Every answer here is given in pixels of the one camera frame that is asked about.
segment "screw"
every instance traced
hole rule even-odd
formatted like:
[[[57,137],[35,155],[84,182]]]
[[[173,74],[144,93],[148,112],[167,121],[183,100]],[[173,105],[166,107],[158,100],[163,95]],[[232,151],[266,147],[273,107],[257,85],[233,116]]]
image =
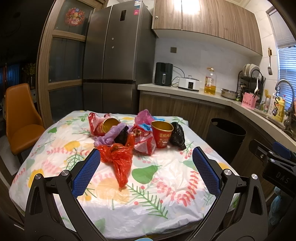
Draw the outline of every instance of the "screw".
[[[252,174],[252,178],[257,180],[258,179],[258,176],[256,174]]]
[[[229,169],[224,170],[225,175],[230,176],[232,172]]]
[[[40,178],[41,178],[41,174],[40,174],[40,173],[35,175],[35,179],[38,180],[38,179],[40,179]]]
[[[61,172],[62,176],[67,176],[69,174],[69,171],[68,170],[63,170]]]

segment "lower cabinet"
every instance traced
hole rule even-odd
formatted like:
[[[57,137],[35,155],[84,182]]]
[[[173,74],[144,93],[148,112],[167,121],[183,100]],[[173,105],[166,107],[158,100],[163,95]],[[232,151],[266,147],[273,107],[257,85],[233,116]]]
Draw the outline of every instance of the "lower cabinet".
[[[203,140],[206,139],[212,118],[222,118],[240,125],[246,130],[247,134],[231,166],[241,176],[248,177],[253,173],[257,174],[265,198],[272,193],[274,185],[261,177],[262,163],[249,151],[249,143],[256,139],[272,149],[274,139],[238,111],[228,106],[197,99],[141,91],[139,111],[144,109],[148,109],[154,116],[182,117],[188,121],[189,127]]]

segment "black plastic bag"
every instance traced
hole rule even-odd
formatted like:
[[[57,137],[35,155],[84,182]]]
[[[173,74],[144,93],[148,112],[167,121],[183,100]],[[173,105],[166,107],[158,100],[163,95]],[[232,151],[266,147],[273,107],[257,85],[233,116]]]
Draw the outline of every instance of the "black plastic bag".
[[[114,139],[115,143],[120,143],[122,145],[126,144],[128,139],[128,126],[124,127],[124,129],[119,133],[119,135]]]
[[[171,123],[174,127],[174,130],[172,132],[172,135],[170,136],[170,143],[174,146],[178,146],[181,148],[181,150],[185,150],[185,137],[184,137],[184,131],[181,125],[179,125],[177,122]]]

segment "purple plastic bag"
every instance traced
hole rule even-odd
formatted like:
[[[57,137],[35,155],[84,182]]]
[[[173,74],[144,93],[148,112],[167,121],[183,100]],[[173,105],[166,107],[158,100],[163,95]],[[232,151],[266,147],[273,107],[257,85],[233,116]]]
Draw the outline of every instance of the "purple plastic bag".
[[[150,115],[148,110],[142,110],[135,117],[135,124],[141,125],[143,123],[151,125],[151,122],[154,121],[154,118]]]
[[[119,133],[125,128],[126,123],[119,123],[117,126],[112,126],[111,129],[102,137],[95,137],[94,146],[98,147],[100,145],[111,146],[114,144],[114,139],[119,135]]]

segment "refrigerator door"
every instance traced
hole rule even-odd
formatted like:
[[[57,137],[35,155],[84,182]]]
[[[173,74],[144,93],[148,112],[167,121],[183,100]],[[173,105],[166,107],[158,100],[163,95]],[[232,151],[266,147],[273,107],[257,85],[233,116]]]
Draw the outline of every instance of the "refrigerator door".
[[[84,110],[103,113],[102,90],[102,83],[83,83]]]
[[[139,19],[143,3],[135,1],[113,5],[108,26],[104,55],[105,80],[135,80],[136,53],[139,42]]]
[[[103,113],[137,114],[137,93],[135,84],[103,83]]]
[[[112,6],[92,14],[86,37],[83,79],[103,78],[104,51]]]

